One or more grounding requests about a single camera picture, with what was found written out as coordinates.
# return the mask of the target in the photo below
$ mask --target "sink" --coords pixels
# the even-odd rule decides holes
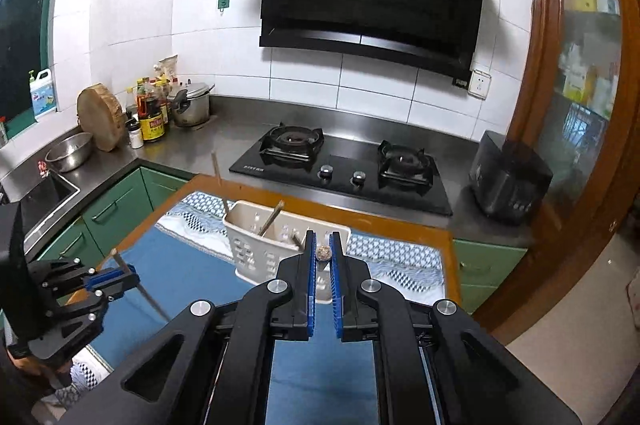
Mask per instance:
[[[79,191],[80,189],[73,183],[50,171],[47,177],[20,200],[25,238]]]

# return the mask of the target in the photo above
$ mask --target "wooden cutting board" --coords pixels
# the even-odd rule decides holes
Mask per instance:
[[[102,84],[84,89],[78,96],[78,121],[94,135],[95,146],[112,151],[125,134],[125,116],[118,99]]]

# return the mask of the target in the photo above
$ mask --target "glass pane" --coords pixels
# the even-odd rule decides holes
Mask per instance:
[[[561,52],[538,153],[554,173],[548,199],[566,215],[598,159],[620,74],[619,0],[562,0]]]

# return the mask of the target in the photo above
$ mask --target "metal bowl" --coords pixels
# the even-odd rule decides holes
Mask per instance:
[[[80,132],[62,140],[52,147],[44,158],[51,169],[56,172],[69,172],[77,169],[89,159],[94,151],[94,135]]]

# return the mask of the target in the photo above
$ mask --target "beige floor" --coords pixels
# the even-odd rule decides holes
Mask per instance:
[[[508,349],[583,425],[609,411],[640,363],[626,285],[640,255],[619,235],[573,289]]]

